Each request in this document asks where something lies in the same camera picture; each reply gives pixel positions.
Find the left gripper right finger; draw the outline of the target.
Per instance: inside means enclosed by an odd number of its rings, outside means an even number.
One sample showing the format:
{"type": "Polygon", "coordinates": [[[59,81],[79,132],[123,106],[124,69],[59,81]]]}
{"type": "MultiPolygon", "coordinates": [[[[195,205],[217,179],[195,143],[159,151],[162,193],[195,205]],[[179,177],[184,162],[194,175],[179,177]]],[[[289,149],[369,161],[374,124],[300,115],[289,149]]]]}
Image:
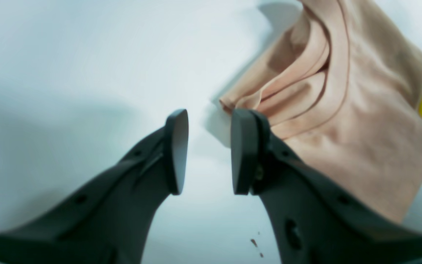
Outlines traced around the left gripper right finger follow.
{"type": "Polygon", "coordinates": [[[254,110],[231,121],[235,194],[258,196],[283,264],[422,264],[422,234],[373,212],[308,166],[254,110]]]}

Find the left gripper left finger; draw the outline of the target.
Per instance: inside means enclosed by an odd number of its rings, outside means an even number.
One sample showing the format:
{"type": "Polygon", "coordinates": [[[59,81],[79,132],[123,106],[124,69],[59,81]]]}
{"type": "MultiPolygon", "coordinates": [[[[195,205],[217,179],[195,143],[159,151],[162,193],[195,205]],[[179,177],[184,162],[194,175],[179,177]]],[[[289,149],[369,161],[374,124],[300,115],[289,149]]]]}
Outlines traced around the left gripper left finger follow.
{"type": "Polygon", "coordinates": [[[0,263],[141,263],[157,209],[183,190],[188,142],[187,110],[176,110],[53,209],[0,232],[0,263]]]}

